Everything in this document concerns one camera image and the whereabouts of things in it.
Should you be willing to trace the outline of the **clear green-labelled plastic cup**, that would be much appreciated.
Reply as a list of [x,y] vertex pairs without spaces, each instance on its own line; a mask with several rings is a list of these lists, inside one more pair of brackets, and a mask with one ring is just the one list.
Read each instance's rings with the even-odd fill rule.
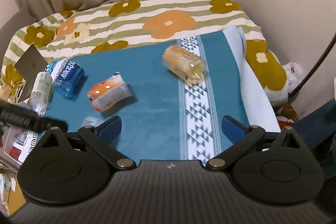
[[51,90],[51,75],[46,72],[39,72],[28,101],[29,109],[36,112],[39,116],[44,116],[44,112],[51,96]]

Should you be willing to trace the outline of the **blue plastic bottle cup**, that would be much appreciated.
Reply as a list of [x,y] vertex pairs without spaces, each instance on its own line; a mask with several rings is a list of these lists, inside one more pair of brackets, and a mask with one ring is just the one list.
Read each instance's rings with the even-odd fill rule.
[[62,60],[53,83],[54,90],[66,99],[73,99],[79,87],[84,69],[70,59]]

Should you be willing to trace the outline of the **yellow clear plastic cup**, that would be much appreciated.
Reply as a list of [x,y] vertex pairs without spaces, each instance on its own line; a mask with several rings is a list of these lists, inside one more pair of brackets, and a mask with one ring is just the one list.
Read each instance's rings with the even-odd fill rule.
[[205,61],[177,44],[165,49],[162,60],[169,71],[187,84],[197,84],[203,77]]

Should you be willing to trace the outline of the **teal patterned cloth mat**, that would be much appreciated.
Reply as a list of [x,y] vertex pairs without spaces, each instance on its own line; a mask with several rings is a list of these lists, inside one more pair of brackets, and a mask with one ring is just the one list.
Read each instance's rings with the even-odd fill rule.
[[[280,131],[268,97],[244,57],[247,46],[241,28],[173,43],[205,61],[199,83],[185,84],[163,65],[162,55],[171,42],[78,56],[72,58],[84,69],[78,93],[69,100],[53,92],[44,116],[66,121],[70,131],[82,127],[88,116],[104,121],[119,116],[121,134],[110,145],[134,161],[206,162],[233,145],[222,132],[226,115],[245,126]],[[104,113],[94,110],[88,91],[116,72],[133,96]]]

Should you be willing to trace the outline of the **white crumpled plastic bag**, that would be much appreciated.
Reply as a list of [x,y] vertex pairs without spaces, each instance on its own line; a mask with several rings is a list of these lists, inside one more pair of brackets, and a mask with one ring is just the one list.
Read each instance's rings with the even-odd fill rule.
[[294,62],[289,62],[282,66],[286,71],[288,80],[288,92],[292,93],[302,81],[302,69]]

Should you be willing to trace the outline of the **floral striped bed quilt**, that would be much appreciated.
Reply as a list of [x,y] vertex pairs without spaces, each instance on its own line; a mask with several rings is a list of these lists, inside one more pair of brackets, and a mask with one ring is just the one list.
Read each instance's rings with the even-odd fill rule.
[[233,0],[123,0],[85,10],[67,10],[17,27],[1,59],[1,93],[13,103],[25,80],[15,64],[35,46],[43,58],[66,57],[147,46],[193,35],[241,28],[245,58],[273,106],[288,100],[288,79],[268,49],[261,28]]

